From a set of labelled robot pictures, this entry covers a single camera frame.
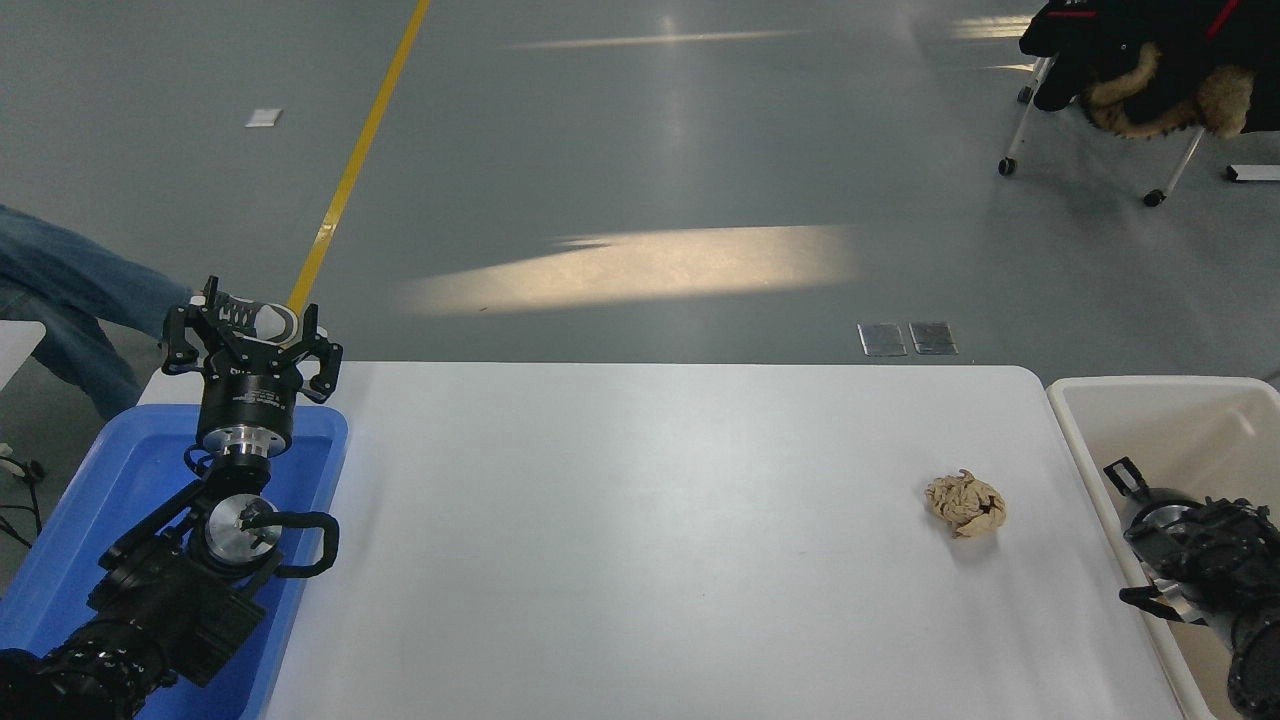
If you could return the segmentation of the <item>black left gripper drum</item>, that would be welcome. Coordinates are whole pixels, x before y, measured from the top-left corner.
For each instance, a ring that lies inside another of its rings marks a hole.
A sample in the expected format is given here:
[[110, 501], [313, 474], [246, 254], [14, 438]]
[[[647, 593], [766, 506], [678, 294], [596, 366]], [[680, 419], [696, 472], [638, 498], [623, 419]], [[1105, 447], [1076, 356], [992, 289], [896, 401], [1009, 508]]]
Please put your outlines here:
[[200, 439], [236, 427], [265, 429], [279, 439], [293, 436], [301, 374], [288, 363], [284, 348], [255, 341], [232, 346], [219, 340], [207, 348], [202, 375]]

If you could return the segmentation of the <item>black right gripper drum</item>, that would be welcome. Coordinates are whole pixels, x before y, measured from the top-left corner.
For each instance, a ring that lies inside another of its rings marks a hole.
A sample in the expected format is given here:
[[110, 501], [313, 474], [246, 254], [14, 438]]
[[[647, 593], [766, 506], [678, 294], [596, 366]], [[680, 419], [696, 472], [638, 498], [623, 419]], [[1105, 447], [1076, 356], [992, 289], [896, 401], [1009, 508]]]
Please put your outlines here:
[[1149, 525], [1184, 543], [1188, 530], [1181, 516], [1199, 507], [1199, 500], [1176, 489], [1156, 487], [1135, 491], [1126, 497], [1126, 542], [1134, 543], [1138, 528]]

